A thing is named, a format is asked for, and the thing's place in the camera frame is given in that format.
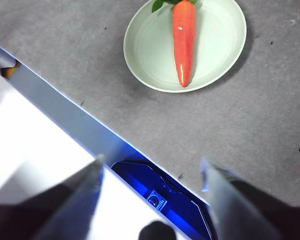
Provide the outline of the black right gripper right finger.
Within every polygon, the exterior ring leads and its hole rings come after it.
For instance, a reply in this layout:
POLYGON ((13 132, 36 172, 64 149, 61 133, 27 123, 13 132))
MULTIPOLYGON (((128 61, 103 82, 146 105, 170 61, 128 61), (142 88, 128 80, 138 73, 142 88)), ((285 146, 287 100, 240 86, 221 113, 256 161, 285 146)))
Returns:
POLYGON ((300 240, 300 207, 284 203, 205 157, 200 174, 220 240, 300 240))

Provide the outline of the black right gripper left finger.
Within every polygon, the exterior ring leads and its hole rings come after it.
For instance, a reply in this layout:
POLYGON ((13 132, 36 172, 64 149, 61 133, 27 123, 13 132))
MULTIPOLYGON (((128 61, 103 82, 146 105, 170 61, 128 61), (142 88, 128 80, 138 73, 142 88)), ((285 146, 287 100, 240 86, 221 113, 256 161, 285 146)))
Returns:
POLYGON ((85 240, 104 176, 99 157, 20 203, 0 204, 0 240, 85 240))

